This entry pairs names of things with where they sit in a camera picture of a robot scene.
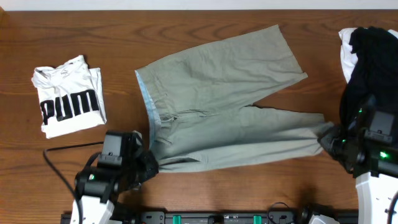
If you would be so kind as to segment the khaki green shorts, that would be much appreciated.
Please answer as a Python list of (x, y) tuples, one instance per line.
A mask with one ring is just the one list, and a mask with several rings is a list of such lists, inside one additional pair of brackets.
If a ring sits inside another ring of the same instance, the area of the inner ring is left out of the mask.
[(279, 26), (199, 45), (136, 70), (161, 172), (204, 172), (315, 156), (320, 113), (255, 102), (307, 77)]

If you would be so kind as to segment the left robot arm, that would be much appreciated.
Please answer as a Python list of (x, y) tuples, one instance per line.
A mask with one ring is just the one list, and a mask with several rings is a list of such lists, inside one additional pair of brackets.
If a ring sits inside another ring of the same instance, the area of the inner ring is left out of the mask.
[(116, 154), (102, 152), (98, 163), (91, 157), (75, 177), (76, 199), (70, 223), (107, 223), (116, 208), (119, 194), (155, 177), (159, 165), (150, 151)]

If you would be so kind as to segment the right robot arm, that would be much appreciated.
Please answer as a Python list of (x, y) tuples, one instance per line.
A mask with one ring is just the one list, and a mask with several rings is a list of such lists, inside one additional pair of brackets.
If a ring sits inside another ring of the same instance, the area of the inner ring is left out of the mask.
[(318, 143), (355, 179), (358, 223), (397, 223), (397, 148), (390, 133), (360, 128), (344, 137), (339, 126)]

